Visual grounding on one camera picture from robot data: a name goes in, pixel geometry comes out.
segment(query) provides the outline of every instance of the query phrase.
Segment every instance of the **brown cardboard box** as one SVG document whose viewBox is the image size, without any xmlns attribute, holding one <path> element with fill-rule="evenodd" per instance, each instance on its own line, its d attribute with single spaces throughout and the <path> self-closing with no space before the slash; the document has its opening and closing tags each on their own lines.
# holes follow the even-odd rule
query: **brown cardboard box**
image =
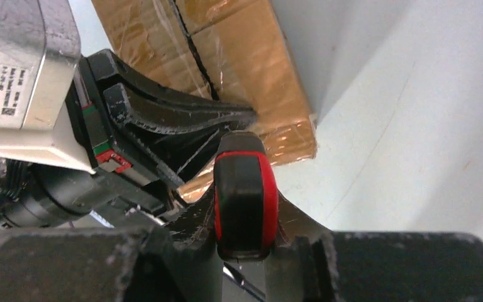
<svg viewBox="0 0 483 302">
<path fill-rule="evenodd" d="M 114 48 L 162 85 L 249 103 L 272 164 L 315 156 L 310 107 L 269 0 L 92 0 Z M 180 188 L 195 200 L 211 166 Z"/>
</svg>

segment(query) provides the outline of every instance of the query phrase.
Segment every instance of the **black object with red trim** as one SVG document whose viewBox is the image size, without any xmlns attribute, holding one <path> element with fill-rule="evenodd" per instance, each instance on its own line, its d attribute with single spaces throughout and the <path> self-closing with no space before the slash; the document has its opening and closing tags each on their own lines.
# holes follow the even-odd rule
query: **black object with red trim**
<svg viewBox="0 0 483 302">
<path fill-rule="evenodd" d="M 262 141 L 252 132 L 222 137 L 214 165 L 215 229 L 223 260 L 260 260 L 277 233 L 279 193 Z"/>
</svg>

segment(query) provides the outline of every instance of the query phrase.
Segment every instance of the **white label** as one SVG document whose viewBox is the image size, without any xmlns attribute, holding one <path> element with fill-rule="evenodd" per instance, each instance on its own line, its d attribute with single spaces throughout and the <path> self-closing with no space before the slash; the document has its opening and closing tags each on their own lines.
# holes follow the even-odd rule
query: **white label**
<svg viewBox="0 0 483 302">
<path fill-rule="evenodd" d="M 24 87 L 28 82 L 26 68 L 0 65 L 0 116 L 16 116 L 24 98 Z"/>
</svg>

